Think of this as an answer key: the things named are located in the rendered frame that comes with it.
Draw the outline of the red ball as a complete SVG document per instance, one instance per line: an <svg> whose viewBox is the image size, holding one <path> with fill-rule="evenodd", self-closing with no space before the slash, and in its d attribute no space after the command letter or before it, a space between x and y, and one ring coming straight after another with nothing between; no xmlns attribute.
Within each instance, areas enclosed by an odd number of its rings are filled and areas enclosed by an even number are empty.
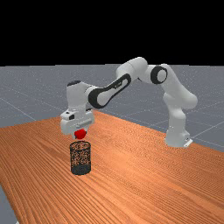
<svg viewBox="0 0 224 224"><path fill-rule="evenodd" d="M83 139L86 136L87 132L84 129L79 129L74 132L76 139Z"/></svg>

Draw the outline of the dark mesh basket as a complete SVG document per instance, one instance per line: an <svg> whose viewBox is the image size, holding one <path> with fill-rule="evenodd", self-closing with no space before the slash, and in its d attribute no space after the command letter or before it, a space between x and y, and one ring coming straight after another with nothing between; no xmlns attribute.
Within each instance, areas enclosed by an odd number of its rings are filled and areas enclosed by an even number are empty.
<svg viewBox="0 0 224 224"><path fill-rule="evenodd" d="M71 172L74 175L86 175L91 172L91 144L76 141L70 144Z"/></svg>

